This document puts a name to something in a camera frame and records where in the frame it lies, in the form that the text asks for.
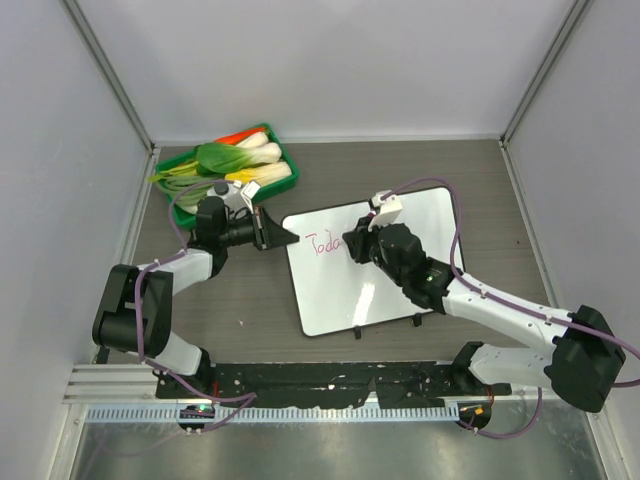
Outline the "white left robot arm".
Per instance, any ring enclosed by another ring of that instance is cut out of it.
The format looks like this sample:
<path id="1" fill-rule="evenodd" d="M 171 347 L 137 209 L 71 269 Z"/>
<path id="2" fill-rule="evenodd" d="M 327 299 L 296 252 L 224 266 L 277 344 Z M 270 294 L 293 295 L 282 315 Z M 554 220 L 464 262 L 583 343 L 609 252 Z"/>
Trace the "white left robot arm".
<path id="1" fill-rule="evenodd" d="M 215 368 L 205 349 L 173 332 L 173 297 L 217 276 L 231 247 L 251 244 L 266 251 L 299 240 L 261 206 L 234 213 L 221 198 L 208 197 L 198 205 L 185 248 L 163 261 L 111 269 L 92 327 L 93 342 L 137 356 L 176 397 L 210 398 Z"/>

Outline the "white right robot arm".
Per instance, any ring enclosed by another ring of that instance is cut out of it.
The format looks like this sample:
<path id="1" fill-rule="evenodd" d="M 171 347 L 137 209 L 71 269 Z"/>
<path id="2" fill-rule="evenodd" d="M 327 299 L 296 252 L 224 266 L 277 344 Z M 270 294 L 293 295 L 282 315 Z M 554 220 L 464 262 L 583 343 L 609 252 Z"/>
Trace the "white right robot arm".
<path id="1" fill-rule="evenodd" d="M 453 263 L 428 256 L 404 224 L 379 227 L 365 216 L 343 239 L 355 263 L 374 264 L 412 304 L 520 342 L 507 349 L 467 343 L 451 371 L 460 393 L 472 395 L 485 385 L 526 385 L 549 389 L 575 408 L 598 413 L 611 390 L 623 387 L 618 376 L 626 362 L 624 348 L 597 309 L 552 308 L 489 287 Z"/>

